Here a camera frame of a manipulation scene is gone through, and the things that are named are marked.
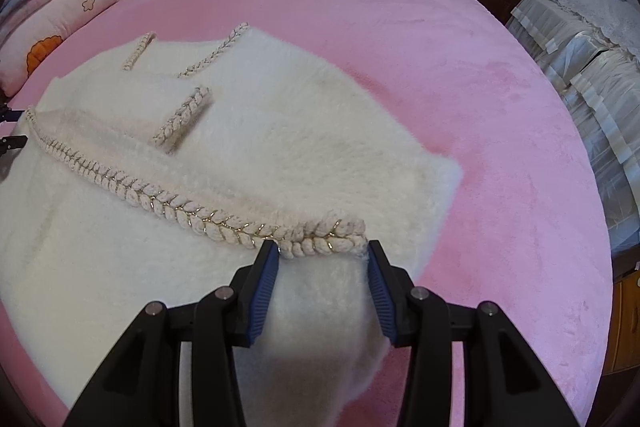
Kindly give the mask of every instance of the wooden nightstand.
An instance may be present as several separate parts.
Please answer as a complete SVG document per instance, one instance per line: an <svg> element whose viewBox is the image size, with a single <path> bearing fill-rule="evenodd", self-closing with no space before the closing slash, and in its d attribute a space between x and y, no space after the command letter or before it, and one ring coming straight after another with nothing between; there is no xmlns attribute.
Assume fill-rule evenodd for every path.
<svg viewBox="0 0 640 427"><path fill-rule="evenodd" d="M613 286L609 344L603 375L640 365L640 270Z"/></svg>

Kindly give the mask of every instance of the white cardigan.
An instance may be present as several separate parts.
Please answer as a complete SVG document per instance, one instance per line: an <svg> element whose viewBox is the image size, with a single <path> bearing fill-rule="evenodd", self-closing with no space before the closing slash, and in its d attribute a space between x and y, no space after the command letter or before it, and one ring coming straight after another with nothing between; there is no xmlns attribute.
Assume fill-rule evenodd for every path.
<svg viewBox="0 0 640 427"><path fill-rule="evenodd" d="M138 199L127 204L110 193L111 180L96 183L107 167L111 178L125 171L185 195L198 202L193 208L289 230L279 237L291 241L290 259L280 261L264 331L252 349L235 352L252 427L331 425L370 383L386 342L358 235L379 239L391 263L414 278L433 251L458 165L425 152L326 61L254 28L228 41L211 53L218 43L146 38L97 55L54 79L38 104L50 145L39 148L23 118L17 132L30 141L2 161L12 164L0 183L0 200L10 201L0 205L0 298L68 406L145 303L197 301L251 264L259 246L256 227L246 229L249 240L211 241L208 223L183 230L145 212L144 188L131 181ZM187 126L176 125L177 144L175 136L158 140L194 93L204 98L191 105ZM84 158L73 170L76 150ZM294 250L296 225L313 221L320 230L325 218L348 223L337 234L346 243L327 250L312 241L316 248L305 250L300 239ZM188 399L188 385L182 389Z"/></svg>

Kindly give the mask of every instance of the pink bed sheet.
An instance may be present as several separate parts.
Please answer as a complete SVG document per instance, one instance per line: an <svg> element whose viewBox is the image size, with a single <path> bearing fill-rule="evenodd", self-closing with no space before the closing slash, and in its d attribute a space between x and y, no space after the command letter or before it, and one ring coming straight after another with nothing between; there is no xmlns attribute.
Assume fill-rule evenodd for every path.
<svg viewBox="0 0 640 427"><path fill-rule="evenodd" d="M120 0L56 49L12 105L36 102L52 77L148 31L164 40L221 39L245 21L336 64L425 148L460 162L462 187L419 282L463 305L498 302L584 423L612 295L602 206L554 89L475 0ZM3 312L0 325L0 363L47 427L61 425L65 407ZM391 351L339 426L395 425L407 364L406 351ZM459 349L454 370L459 427Z"/></svg>

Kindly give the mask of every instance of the white lace fabric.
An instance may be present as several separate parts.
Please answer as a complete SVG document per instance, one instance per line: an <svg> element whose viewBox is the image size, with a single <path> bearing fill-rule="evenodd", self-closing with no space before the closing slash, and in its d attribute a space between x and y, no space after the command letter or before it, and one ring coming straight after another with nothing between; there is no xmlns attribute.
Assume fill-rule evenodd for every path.
<svg viewBox="0 0 640 427"><path fill-rule="evenodd" d="M640 10L623 0L553 0L602 31L640 64Z"/></svg>

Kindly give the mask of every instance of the pillow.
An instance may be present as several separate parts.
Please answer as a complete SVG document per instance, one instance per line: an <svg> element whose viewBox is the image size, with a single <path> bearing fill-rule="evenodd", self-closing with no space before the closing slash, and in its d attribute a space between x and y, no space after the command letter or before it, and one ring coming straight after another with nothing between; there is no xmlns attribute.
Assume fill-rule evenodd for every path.
<svg viewBox="0 0 640 427"><path fill-rule="evenodd" d="M117 0L51 0L27 17L0 48L0 89L13 96L69 35Z"/></svg>

